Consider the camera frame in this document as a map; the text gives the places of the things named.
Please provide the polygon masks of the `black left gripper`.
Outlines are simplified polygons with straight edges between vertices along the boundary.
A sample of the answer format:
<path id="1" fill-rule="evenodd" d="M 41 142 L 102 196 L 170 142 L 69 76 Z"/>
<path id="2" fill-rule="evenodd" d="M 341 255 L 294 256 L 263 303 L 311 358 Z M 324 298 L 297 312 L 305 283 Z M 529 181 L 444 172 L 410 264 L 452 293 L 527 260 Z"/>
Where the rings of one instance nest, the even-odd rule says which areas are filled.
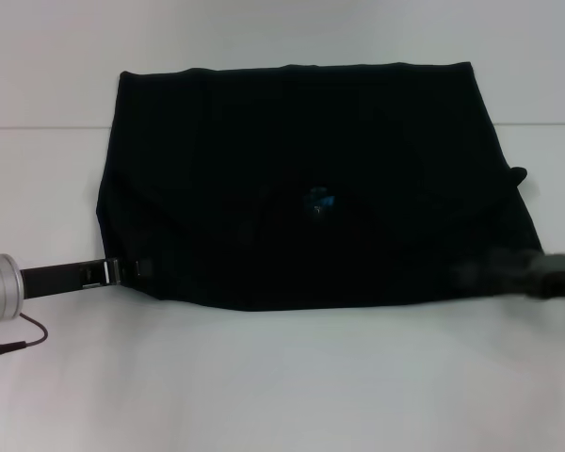
<path id="1" fill-rule="evenodd" d="M 21 270 L 24 297 L 42 298 L 109 285 L 138 286 L 153 277 L 153 261 L 122 258 Z"/>

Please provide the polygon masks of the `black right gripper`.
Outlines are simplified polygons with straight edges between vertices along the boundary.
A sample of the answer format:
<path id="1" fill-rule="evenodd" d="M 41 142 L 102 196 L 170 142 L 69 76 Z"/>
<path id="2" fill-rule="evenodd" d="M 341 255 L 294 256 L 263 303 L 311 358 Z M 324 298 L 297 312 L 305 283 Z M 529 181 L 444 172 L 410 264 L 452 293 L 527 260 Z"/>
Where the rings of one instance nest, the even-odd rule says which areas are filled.
<path id="1" fill-rule="evenodd" d="M 469 292 L 524 292 L 534 299 L 565 298 L 565 254 L 509 250 L 460 262 L 452 267 L 453 285 Z"/>

